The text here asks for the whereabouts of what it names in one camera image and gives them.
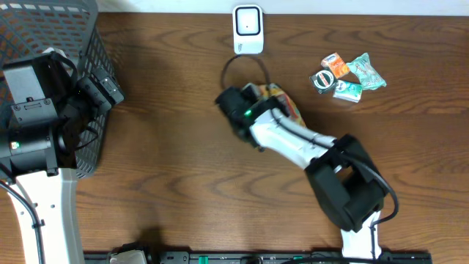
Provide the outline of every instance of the orange box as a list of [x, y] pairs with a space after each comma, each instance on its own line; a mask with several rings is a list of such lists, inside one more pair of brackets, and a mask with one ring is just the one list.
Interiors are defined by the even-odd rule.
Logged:
[[341, 78], [350, 72], [344, 60], [337, 54], [331, 54], [321, 61], [323, 67], [329, 68], [336, 78]]

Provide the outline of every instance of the gray plastic basket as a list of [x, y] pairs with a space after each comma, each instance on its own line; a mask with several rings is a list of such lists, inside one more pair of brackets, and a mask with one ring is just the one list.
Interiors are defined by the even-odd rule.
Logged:
[[[112, 75], [114, 69], [106, 54], [103, 41], [95, 27], [97, 5], [94, 0], [0, 0], [0, 65], [8, 59], [40, 54], [48, 47], [62, 49], [75, 63], [80, 76], [102, 65]], [[0, 107], [12, 104], [5, 81], [0, 83]], [[3, 118], [11, 116], [10, 111]], [[107, 115], [90, 122], [99, 137], [76, 153], [77, 177], [83, 178], [96, 170]], [[88, 142], [94, 135], [81, 135]]]

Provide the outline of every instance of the teal snack bag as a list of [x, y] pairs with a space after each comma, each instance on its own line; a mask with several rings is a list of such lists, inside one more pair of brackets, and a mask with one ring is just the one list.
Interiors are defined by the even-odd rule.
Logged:
[[347, 66], [350, 68], [350, 71], [358, 77], [358, 80], [360, 80], [363, 86], [363, 90], [376, 90], [381, 86], [386, 86], [386, 81], [381, 78], [378, 72], [372, 67], [367, 53], [364, 53], [353, 62], [347, 63]]
[[360, 84], [354, 84], [348, 81], [338, 80], [333, 97], [358, 103], [361, 98], [362, 89], [363, 86]]

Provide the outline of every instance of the white wall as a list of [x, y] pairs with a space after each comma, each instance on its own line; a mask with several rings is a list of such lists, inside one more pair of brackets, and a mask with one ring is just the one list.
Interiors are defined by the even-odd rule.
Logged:
[[267, 14], [469, 15], [469, 0], [97, 0], [97, 3], [101, 12], [231, 13], [237, 4], [258, 4]]

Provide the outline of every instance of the wood grain surface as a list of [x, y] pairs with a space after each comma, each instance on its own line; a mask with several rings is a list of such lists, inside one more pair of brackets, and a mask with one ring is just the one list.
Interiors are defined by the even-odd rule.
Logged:
[[[242, 143], [213, 103], [233, 55], [231, 15], [100, 14], [97, 25], [127, 99], [111, 113], [96, 175], [78, 184], [85, 250], [139, 238], [192, 250], [341, 247], [304, 173]], [[368, 52], [388, 86], [357, 104], [319, 95], [308, 77], [333, 52]], [[266, 15], [261, 57], [310, 129], [357, 136], [396, 190], [401, 210], [380, 226], [381, 246], [468, 261], [467, 18]], [[230, 84], [263, 80], [253, 62], [232, 66]], [[1, 262], [22, 263], [3, 193], [0, 234]]]

